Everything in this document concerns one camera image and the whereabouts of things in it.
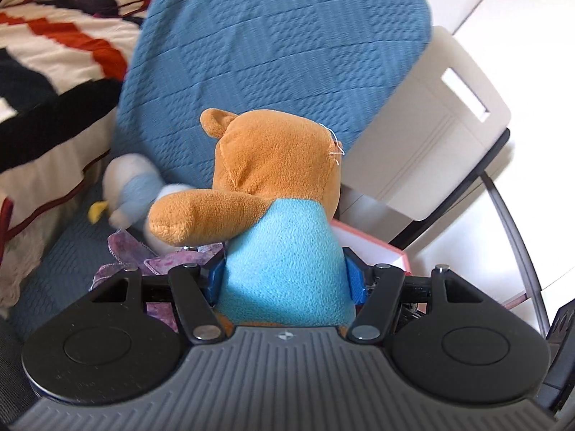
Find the bed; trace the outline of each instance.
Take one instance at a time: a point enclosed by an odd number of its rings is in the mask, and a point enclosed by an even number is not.
[[[0,312],[96,182],[151,0],[0,0]]]

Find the white plush toy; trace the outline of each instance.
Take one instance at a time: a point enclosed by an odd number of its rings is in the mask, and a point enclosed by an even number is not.
[[[140,154],[126,154],[112,160],[104,172],[102,193],[104,201],[90,207],[88,219],[96,223],[108,210],[111,227],[126,230],[135,227],[142,231],[146,243],[158,256],[177,251],[153,236],[148,229],[148,213],[152,204],[163,196],[192,189],[185,184],[166,184],[160,172]]]

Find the chair backrest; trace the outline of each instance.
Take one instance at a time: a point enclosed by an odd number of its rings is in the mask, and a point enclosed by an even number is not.
[[[443,27],[346,154],[341,181],[423,220],[511,119],[495,87]]]
[[[153,0],[112,154],[210,187],[209,107],[304,116],[351,147],[424,51],[429,21],[425,0]]]

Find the purple fabric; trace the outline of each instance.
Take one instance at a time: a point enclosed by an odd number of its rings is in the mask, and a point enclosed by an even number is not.
[[[140,243],[136,238],[125,230],[118,230],[108,237],[108,248],[117,260],[117,264],[106,264],[100,267],[90,290],[93,290],[103,281],[113,276],[126,267],[138,267],[142,275],[165,275],[172,267],[185,263],[206,264],[224,246],[221,243],[206,245],[198,248],[198,251],[181,250],[176,253],[157,257],[147,246]],[[178,325],[174,317],[174,311],[170,303],[146,303],[146,312],[168,325],[174,332],[178,331]]]

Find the gray plastic base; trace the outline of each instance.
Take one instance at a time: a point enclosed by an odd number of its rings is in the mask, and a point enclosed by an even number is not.
[[[480,409],[413,389],[375,347],[334,328],[238,328],[194,347],[162,386],[129,402],[74,407],[40,400],[14,431],[539,431],[530,400]]]

